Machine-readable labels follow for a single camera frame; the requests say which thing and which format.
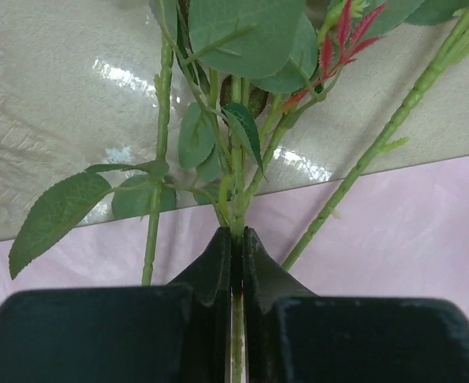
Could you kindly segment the artificial flower bunch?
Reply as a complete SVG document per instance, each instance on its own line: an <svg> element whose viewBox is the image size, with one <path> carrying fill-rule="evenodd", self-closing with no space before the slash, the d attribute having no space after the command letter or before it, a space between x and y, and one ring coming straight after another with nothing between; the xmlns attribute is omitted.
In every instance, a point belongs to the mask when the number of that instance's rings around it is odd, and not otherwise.
<svg viewBox="0 0 469 383"><path fill-rule="evenodd" d="M161 200L176 191L165 160L173 65L186 77L194 102L181 125L180 163L195 168L216 159L222 176L209 191L187 191L207 199L219 228L231 234L231 375L246 376L246 329L242 245L245 215L282 136L303 112L322 102L343 69L359 52L379 41L391 2L337 1L315 30L302 1L155 1L152 10L162 33L161 70L155 78L159 106L156 158L134 167L117 187L106 172L125 164L95 164L46 190L31 207L8 255L12 278L63 239L107 195L121 202L139 198L134 216L149 218L142 285L152 286ZM469 53L469 4L428 67L378 137L327 200L283 263L289 272L333 209L378 155L400 145L395 131L423 95L450 66Z"/></svg>

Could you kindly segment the purple wrapping paper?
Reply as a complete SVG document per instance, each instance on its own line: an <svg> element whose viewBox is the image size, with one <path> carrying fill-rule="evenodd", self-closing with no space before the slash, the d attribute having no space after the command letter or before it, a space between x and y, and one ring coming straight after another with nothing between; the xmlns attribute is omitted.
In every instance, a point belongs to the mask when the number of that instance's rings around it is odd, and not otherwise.
<svg viewBox="0 0 469 383"><path fill-rule="evenodd" d="M79 227L16 279L0 242L0 303L19 290L138 284L147 225ZM469 156L362 176L291 272L320 295L444 298L469 318Z"/></svg>

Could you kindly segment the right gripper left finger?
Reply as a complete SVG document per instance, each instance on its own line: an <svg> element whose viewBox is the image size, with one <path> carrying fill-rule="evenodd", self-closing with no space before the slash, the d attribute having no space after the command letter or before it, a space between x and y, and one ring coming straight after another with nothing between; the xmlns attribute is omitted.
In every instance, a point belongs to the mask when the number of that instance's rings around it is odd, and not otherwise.
<svg viewBox="0 0 469 383"><path fill-rule="evenodd" d="M26 290L0 305L0 382L227 382L231 234L163 286Z"/></svg>

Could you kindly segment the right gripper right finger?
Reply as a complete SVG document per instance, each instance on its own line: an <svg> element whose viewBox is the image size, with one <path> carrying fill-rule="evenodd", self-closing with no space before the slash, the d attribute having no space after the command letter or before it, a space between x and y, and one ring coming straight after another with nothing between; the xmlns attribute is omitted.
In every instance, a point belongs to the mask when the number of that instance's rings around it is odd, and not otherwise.
<svg viewBox="0 0 469 383"><path fill-rule="evenodd" d="M242 245L250 382L469 382L469 321L436 298L321 296Z"/></svg>

